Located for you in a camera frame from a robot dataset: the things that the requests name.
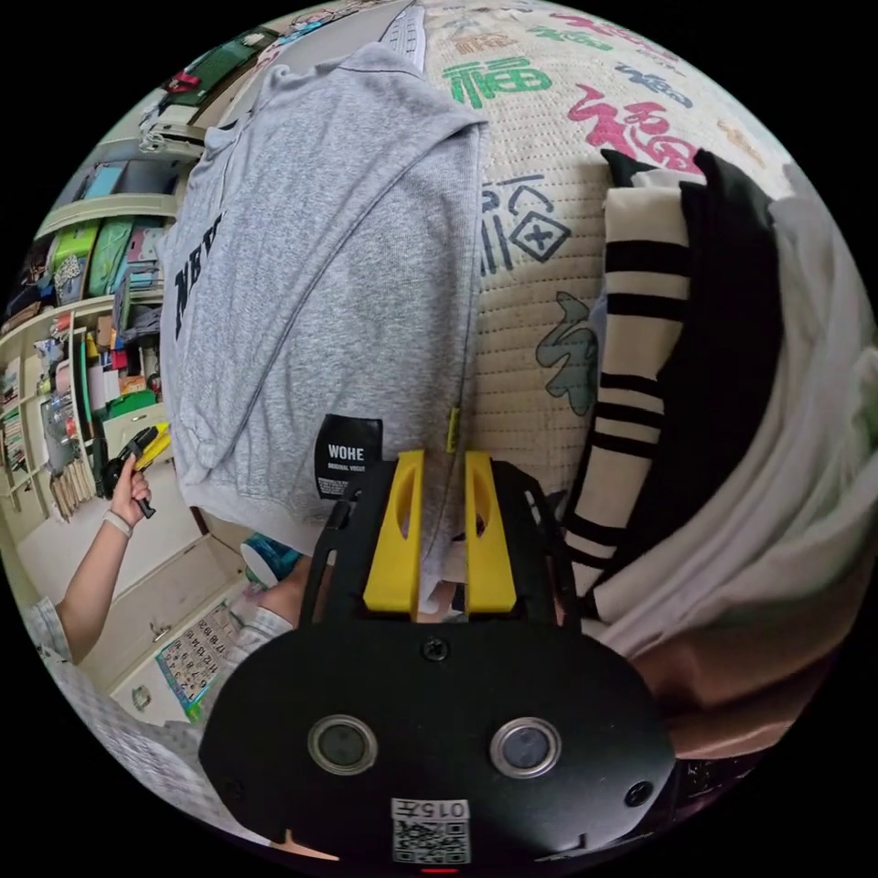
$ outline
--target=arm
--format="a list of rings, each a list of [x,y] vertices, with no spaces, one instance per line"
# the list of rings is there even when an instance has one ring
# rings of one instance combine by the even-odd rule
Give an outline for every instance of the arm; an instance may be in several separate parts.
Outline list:
[[[113,492],[110,509],[133,528],[143,518],[137,506],[141,498],[150,498],[149,486],[142,473],[134,472],[134,458],[129,457]],[[101,636],[127,548],[128,537],[104,521],[55,608],[74,664],[85,659]]]

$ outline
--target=sticker label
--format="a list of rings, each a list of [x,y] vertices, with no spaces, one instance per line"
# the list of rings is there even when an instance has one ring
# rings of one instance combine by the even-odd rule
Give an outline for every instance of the sticker label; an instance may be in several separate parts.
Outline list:
[[[393,860],[415,865],[470,862],[466,799],[391,799]]]
[[[381,421],[328,414],[314,446],[314,479],[323,499],[342,497],[348,482],[381,460]]]
[[[460,409],[452,409],[448,415],[448,434],[445,437],[445,453],[457,454],[457,436],[460,433]]]

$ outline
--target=black printed lettering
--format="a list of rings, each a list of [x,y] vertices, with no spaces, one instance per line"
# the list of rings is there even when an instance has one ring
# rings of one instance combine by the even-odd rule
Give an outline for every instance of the black printed lettering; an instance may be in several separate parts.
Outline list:
[[[189,263],[183,266],[182,272],[177,272],[174,278],[177,285],[177,333],[176,338],[180,338],[180,329],[183,326],[183,313],[186,311],[186,305],[189,299]]]
[[[217,237],[217,229],[220,227],[220,220],[222,219],[222,214],[213,220],[213,225],[204,233],[204,250],[205,254],[210,256],[210,248],[213,246],[213,239]]]
[[[189,254],[183,268],[177,272],[177,275],[174,278],[174,283],[177,286],[176,338],[180,338],[180,330],[183,328],[183,315],[186,313],[186,308],[189,304],[189,294],[192,292],[192,287],[195,286],[201,275],[202,247],[204,248],[204,257],[206,260],[210,255],[210,248],[213,246],[213,241],[217,237],[217,229],[220,226],[220,220],[222,220],[221,213],[215,220],[213,220],[210,228],[201,236],[202,243],[200,243],[198,247]]]
[[[198,276],[201,274],[201,245],[189,254],[189,286],[194,286],[198,282]]]

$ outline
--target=gray sweatshirt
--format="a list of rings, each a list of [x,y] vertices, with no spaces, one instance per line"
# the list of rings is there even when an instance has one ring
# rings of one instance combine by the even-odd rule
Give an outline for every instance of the gray sweatshirt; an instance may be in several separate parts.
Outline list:
[[[348,479],[423,448],[428,588],[462,529],[485,133],[380,44],[209,130],[161,247],[189,505],[310,552]]]

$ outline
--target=black and white striped fabric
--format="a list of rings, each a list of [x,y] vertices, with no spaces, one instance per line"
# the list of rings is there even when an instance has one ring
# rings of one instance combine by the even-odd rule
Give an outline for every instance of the black and white striped fabric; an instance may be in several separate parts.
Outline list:
[[[594,424],[564,517],[576,593],[589,595],[647,476],[664,406],[658,374],[680,335],[691,258],[678,188],[610,189],[605,349]]]

